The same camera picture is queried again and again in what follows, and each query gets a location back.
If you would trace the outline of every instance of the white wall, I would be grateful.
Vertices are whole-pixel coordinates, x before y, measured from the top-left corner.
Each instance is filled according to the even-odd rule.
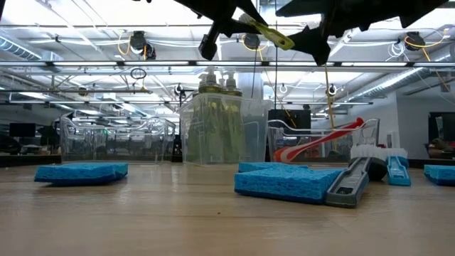
[[[430,112],[455,112],[451,104],[438,96],[440,89],[432,89],[432,97],[399,96],[397,98],[401,147],[406,149],[410,159],[428,159],[424,144],[428,143],[428,116]],[[447,100],[455,102],[454,92],[443,93]]]
[[[41,125],[50,125],[52,121],[59,118],[63,111],[58,109],[45,109],[44,106],[33,105],[32,110],[25,110],[21,105],[0,106],[0,124],[11,122],[30,122]]]
[[[354,122],[357,117],[367,121],[368,119],[380,119],[379,144],[387,145],[387,134],[395,133],[395,147],[400,147],[400,136],[398,129],[397,96],[391,92],[385,99],[372,100],[373,105],[354,106],[349,110],[348,115],[337,115],[335,125],[342,125]],[[314,129],[329,129],[330,120],[314,122]]]

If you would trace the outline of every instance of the table surface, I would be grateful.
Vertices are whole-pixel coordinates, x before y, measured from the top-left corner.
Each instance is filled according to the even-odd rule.
[[[118,183],[67,188],[2,169],[1,255],[454,255],[455,188],[422,170],[343,209],[239,196],[236,168],[130,165]]]

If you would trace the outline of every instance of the transparent acrylic enclosure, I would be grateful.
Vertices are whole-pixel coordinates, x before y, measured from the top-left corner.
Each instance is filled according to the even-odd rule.
[[[176,125],[162,118],[136,127],[89,125],[61,117],[62,161],[154,161],[170,155]]]
[[[268,108],[263,102],[204,93],[179,112],[184,162],[204,165],[264,161]]]
[[[293,129],[281,120],[270,120],[268,127],[269,152],[271,161],[276,161],[274,152],[284,147],[305,145],[326,137],[332,132],[344,131],[347,134],[328,142],[315,144],[302,151],[293,162],[308,161],[311,159],[350,160],[350,148],[353,145],[378,145],[378,119],[369,119],[362,126],[355,129]]]

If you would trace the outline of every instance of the blue sponge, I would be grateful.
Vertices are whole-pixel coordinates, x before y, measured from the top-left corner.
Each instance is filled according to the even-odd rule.
[[[301,169],[308,169],[308,166],[295,166],[283,163],[239,163],[239,172],[248,172],[248,171],[259,171],[265,169],[279,169],[279,168],[286,168],[287,166],[293,166]]]
[[[316,170],[286,165],[235,174],[235,192],[285,201],[322,204],[326,191],[344,170]]]
[[[440,186],[455,186],[455,166],[426,165],[425,176]]]
[[[127,174],[128,163],[74,163],[39,166],[35,181],[59,186],[97,185],[118,181]]]

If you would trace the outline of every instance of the brush bristles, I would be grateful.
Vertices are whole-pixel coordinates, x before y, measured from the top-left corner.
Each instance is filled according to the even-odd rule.
[[[357,157],[375,157],[383,161],[387,158],[387,153],[375,145],[358,145],[350,149],[350,158]]]
[[[252,20],[252,18],[251,18],[250,15],[248,15],[248,14],[242,14],[242,15],[240,15],[240,17],[239,17],[239,21],[240,21],[240,22],[243,22],[243,23],[245,23],[245,24],[248,24],[251,20]]]
[[[407,151],[404,149],[382,149],[375,145],[358,145],[350,149],[350,158],[375,157],[385,161],[389,156],[401,156],[407,159]]]

